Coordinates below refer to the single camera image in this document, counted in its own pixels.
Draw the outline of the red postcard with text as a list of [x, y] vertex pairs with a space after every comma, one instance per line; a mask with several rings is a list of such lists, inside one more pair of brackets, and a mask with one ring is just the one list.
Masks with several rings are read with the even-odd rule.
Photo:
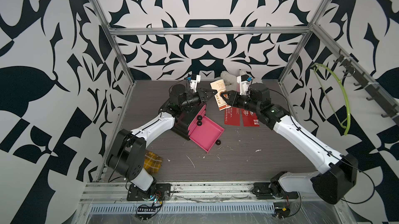
[[240, 126], [240, 109], [235, 107], [229, 107], [224, 111], [224, 123], [225, 125]]

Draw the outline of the pink drawer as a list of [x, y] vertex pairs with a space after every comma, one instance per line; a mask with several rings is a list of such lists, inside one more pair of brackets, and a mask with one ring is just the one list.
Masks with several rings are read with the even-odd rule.
[[198, 117], [203, 117], [206, 113], [206, 104], [196, 107], [193, 111], [190, 112], [190, 116], [192, 117], [192, 121], [188, 126], [188, 131], [191, 133], [196, 127], [199, 121]]
[[201, 122], [201, 125], [196, 124], [194, 129], [190, 131], [189, 138], [205, 152], [209, 153], [213, 145], [223, 134], [224, 128], [206, 116], [203, 116]]

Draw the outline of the black drawer cabinet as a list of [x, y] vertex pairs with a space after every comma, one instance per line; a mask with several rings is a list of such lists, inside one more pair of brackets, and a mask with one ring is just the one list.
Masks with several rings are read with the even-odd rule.
[[175, 123], [171, 130], [182, 138], [189, 140], [189, 131], [188, 126], [192, 121], [192, 117], [190, 116], [190, 112], [193, 111], [196, 107], [201, 106], [206, 103], [200, 103], [197, 106], [191, 106], [186, 109], [181, 109], [176, 104], [173, 104], [169, 99], [160, 107], [160, 112], [167, 112], [171, 114], [175, 118]]

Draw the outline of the white orange postcard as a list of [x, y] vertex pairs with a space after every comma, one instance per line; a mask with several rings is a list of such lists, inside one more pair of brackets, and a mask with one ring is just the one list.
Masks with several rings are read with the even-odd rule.
[[222, 110], [230, 108], [231, 106], [228, 105], [221, 96], [222, 93], [227, 92], [224, 80], [223, 79], [217, 80], [215, 82], [212, 82], [210, 85], [211, 85], [211, 89], [217, 91], [217, 94], [215, 95], [215, 99], [216, 99], [217, 106], [218, 106], [219, 110], [222, 111]]

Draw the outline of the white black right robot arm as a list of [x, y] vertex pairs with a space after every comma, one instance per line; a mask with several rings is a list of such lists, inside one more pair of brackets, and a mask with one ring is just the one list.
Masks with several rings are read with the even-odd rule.
[[255, 113], [262, 124], [284, 137], [314, 165], [313, 173], [278, 173], [270, 182], [271, 195], [312, 193], [329, 204], [337, 204], [356, 185], [357, 159], [329, 147], [284, 107], [272, 103], [264, 84], [252, 84], [244, 94], [228, 91], [220, 95], [228, 105]]

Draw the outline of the red postcard with logo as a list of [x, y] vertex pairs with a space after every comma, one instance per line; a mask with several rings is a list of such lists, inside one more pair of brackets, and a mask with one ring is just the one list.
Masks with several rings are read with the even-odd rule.
[[248, 110], [241, 110], [244, 127], [259, 127], [259, 120], [255, 113]]

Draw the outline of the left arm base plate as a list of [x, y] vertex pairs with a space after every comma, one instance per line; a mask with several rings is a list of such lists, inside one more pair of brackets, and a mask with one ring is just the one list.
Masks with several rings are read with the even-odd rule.
[[127, 201], [161, 201], [170, 196], [170, 183], [153, 183], [148, 190], [142, 190], [136, 185], [130, 185]]

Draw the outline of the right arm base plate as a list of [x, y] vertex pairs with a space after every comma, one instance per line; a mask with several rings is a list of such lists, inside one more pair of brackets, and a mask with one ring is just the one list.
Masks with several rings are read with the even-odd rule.
[[252, 194], [259, 200], [298, 199], [297, 192], [285, 192], [277, 182], [256, 182]]

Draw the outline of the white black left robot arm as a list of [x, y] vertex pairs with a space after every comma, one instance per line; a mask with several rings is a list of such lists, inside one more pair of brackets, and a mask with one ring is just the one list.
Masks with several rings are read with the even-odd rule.
[[154, 194], [156, 179], [144, 169], [147, 147], [170, 129], [190, 139], [189, 129], [198, 121], [204, 123], [206, 103], [215, 95], [217, 91], [214, 89], [199, 88], [194, 92], [182, 84], [172, 86], [169, 98], [153, 120], [136, 129], [118, 132], [106, 159], [106, 166], [142, 192]]

